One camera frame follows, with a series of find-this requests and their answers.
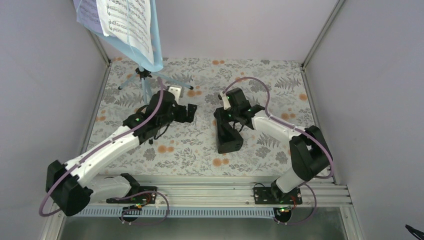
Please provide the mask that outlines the black metronome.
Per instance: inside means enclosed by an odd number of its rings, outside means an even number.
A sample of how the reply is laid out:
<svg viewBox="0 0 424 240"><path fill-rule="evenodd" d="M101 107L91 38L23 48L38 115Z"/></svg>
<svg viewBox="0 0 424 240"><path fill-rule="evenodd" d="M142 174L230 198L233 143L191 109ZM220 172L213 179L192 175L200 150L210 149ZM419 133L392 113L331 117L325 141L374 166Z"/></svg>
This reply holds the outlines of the black metronome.
<svg viewBox="0 0 424 240"><path fill-rule="evenodd" d="M216 147L219 154L237 152L241 149L244 140L235 129L237 120L231 113L219 107L213 113L216 121Z"/></svg>

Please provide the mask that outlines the light blue music stand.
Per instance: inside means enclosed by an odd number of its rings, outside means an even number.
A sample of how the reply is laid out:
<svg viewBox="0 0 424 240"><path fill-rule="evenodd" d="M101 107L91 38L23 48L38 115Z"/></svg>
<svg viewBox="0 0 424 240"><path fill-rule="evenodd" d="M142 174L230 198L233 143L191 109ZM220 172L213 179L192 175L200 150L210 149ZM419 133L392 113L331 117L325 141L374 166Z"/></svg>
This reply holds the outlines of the light blue music stand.
<svg viewBox="0 0 424 240"><path fill-rule="evenodd" d="M136 50L135 52L130 51L130 47L125 43L121 42L118 38L113 36L104 36L99 20L97 5L97 0L75 0L73 2L77 21L83 25L86 29L105 40L107 43L112 45L118 51L129 57L135 63L137 63L140 70L149 71L151 74L156 75L162 79L166 79L170 82L173 82L179 86L192 89L191 85L182 83L170 77L160 74L159 72L163 69L163 59L162 59L162 50L159 34L159 26L157 19L157 10L156 2L154 0L149 0L151 5L151 24L150 24L150 35L151 43L153 47L154 63L151 64L147 59L141 55L141 53Z"/></svg>

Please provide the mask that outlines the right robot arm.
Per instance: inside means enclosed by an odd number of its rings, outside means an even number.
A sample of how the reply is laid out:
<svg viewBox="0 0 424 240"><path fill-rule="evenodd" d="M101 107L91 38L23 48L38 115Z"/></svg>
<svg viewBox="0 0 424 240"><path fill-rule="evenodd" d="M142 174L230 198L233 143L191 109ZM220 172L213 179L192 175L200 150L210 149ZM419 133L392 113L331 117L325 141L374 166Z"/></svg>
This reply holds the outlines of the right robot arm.
<svg viewBox="0 0 424 240"><path fill-rule="evenodd" d="M218 153L232 153L242 148L244 139L235 128L236 123L288 141L291 168L271 183L270 195L274 202L284 203L295 188L309 182L332 165L327 143L317 126L299 128L290 125L272 116L266 106L251 105L240 88L220 93L218 98L223 104L213 113Z"/></svg>

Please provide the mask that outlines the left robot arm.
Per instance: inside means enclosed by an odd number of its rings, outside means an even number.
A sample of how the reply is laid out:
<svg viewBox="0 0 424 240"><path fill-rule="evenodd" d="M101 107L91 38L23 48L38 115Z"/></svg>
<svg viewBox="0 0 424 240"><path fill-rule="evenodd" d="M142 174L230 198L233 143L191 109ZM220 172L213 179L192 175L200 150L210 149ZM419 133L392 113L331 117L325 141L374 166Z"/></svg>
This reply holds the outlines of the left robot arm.
<svg viewBox="0 0 424 240"><path fill-rule="evenodd" d="M179 104L177 88L160 90L149 104L126 118L115 132L92 149L47 167L45 190L66 216L74 216L88 204L116 198L131 203L139 197L139 184L128 173L95 181L94 178L122 154L156 140L173 122L192 123L198 106Z"/></svg>

